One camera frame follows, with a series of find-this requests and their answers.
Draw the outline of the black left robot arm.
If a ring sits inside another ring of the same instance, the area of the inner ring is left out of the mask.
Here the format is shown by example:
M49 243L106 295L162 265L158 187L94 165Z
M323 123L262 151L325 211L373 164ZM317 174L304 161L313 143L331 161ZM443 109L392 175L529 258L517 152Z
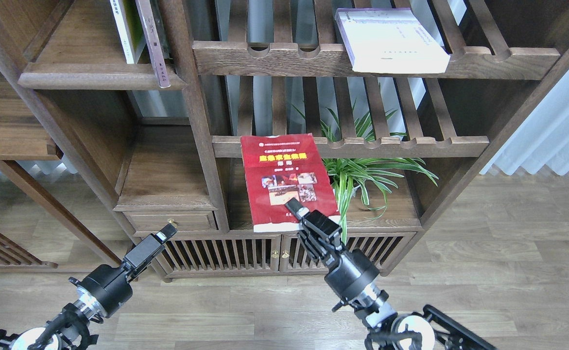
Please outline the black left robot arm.
M82 281L69 278L78 299L64 306L45 326L10 336L0 329L0 350L86 350L96 344L98 335L89 332L89 323L102 324L131 298L131 281L146 270L176 233L177 224L171 221L126 253L118 267L100 264Z

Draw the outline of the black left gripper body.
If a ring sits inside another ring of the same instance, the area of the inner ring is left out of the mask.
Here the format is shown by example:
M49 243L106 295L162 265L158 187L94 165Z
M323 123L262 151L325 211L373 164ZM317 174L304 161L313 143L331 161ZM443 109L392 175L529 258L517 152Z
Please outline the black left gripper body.
M70 277L79 294L75 306L89 319L111 317L132 296L129 283L162 252L165 242L164 236L148 236L124 256L120 266L100 264L82 281Z

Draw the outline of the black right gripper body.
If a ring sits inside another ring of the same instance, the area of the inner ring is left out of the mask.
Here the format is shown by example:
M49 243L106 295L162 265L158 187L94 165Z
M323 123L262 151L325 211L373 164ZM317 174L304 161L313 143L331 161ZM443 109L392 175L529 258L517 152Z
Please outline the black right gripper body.
M375 279L379 270L360 250L348 250L342 242L342 228L321 212L299 210L298 238L313 261L321 261L328 273L324 279L341 304L373 308L379 295Z

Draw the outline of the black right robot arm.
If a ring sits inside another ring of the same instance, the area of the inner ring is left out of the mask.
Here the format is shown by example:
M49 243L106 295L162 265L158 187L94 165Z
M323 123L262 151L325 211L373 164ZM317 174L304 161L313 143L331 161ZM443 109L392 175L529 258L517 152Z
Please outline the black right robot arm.
M432 350L440 343L447 350L492 350L482 339L437 308L426 304L422 313L399 314L389 295L376 286L379 270L360 250L349 250L341 240L342 228L321 212L291 199L286 207L298 219L298 239L313 261L328 268L324 279L338 296L334 311L351 306L367 328L364 345L371 350Z

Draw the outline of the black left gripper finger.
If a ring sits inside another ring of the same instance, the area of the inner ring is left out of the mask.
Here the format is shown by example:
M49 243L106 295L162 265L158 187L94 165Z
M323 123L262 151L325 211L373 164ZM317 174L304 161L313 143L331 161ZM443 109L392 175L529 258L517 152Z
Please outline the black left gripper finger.
M171 237L173 237L176 233L177 233L176 224L168 223L168 224L166 224L166 226L164 226L162 229L160 229L160 231L158 231L158 233L155 234L155 237L156 237L156 239L158 239L158 241L161 244L164 244L164 243L168 242L169 239L171 239Z

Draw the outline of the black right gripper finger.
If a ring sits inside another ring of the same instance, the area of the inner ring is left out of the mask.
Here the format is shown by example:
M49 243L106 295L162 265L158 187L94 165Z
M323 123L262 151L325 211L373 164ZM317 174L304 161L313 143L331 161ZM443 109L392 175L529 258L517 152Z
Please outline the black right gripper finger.
M295 218L302 218L310 212L310 210L303 206L295 197L287 201L285 206Z

